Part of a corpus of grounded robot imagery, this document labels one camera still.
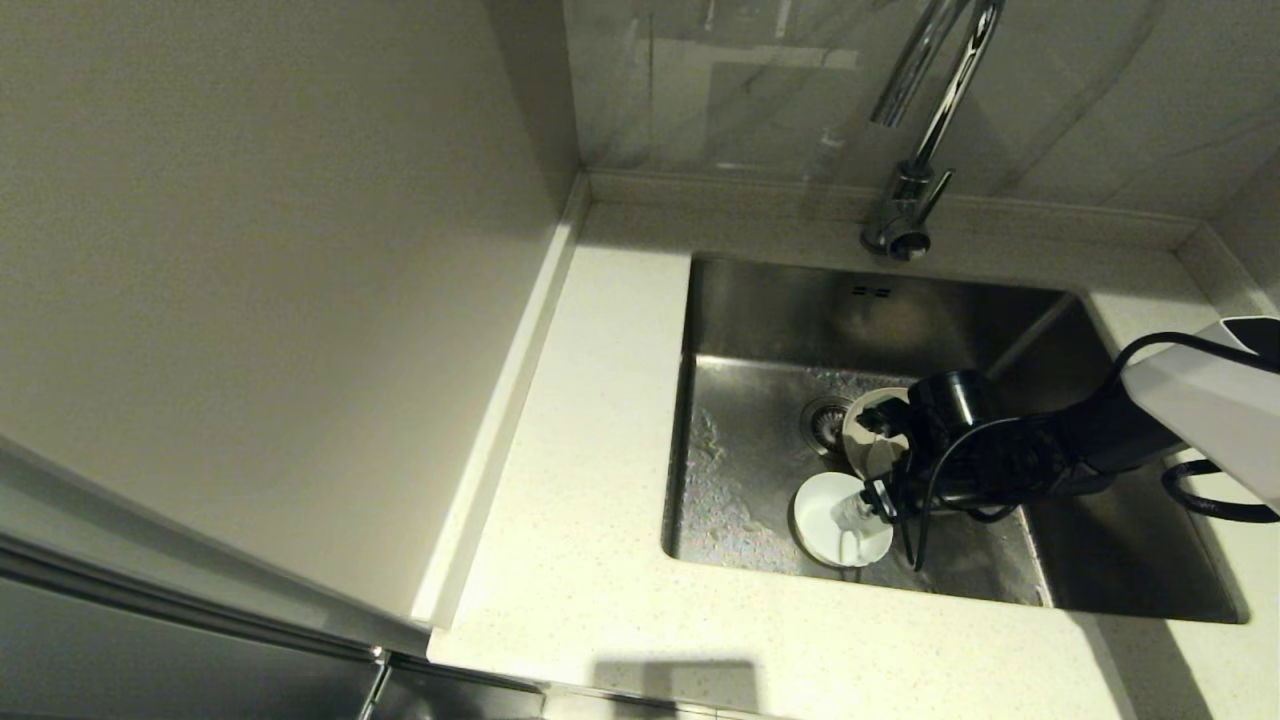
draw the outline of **sink drain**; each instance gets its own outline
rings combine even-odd
[[[800,436],[818,455],[845,456],[842,432],[850,402],[844,397],[819,397],[800,413]]]

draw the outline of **sink basin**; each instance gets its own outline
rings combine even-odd
[[[1021,605],[1243,621],[1208,529],[1165,496],[1161,466],[989,525],[938,514],[920,573],[900,532],[863,569],[822,565],[797,544],[788,509],[800,484],[849,471],[817,442],[815,407],[973,368],[992,379],[1004,414],[1056,410],[1084,398],[1110,363],[1070,293],[695,259],[664,550],[691,562]]]

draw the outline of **chrome faucet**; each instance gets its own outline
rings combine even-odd
[[[978,70],[978,63],[991,44],[1005,0],[932,0],[916,23],[910,42],[897,59],[897,67],[884,86],[884,92],[881,94],[876,111],[872,113],[872,122],[897,127],[933,63],[933,56],[938,54],[956,18],[970,1],[974,3],[974,10],[969,38],[951,72],[951,81],[942,95],[942,101],[933,113],[933,120],[924,131],[915,154],[897,164],[874,215],[863,228],[863,246],[876,255],[888,255],[895,260],[906,261],[929,251],[932,241],[924,228],[924,220],[955,174],[954,169],[942,173],[933,190],[925,192],[933,179],[931,161],[951,124],[956,106],[960,105],[969,82]]]

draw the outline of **white countertop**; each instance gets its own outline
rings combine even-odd
[[[1170,254],[599,204],[575,251],[453,625],[431,661],[847,717],[1276,717],[1280,528],[1211,521],[1243,625],[1098,616],[696,565],[662,550],[691,251],[1073,290],[1105,340],[1216,318]],[[1222,488],[1222,484],[1231,486]],[[1248,497],[1229,480],[1217,497]]]

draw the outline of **backsplash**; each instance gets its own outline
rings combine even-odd
[[[924,6],[564,0],[584,160],[879,188],[968,26],[902,124],[874,126]],[[1280,149],[1277,36],[1275,0],[1009,0],[936,165],[961,195],[1211,218]]]

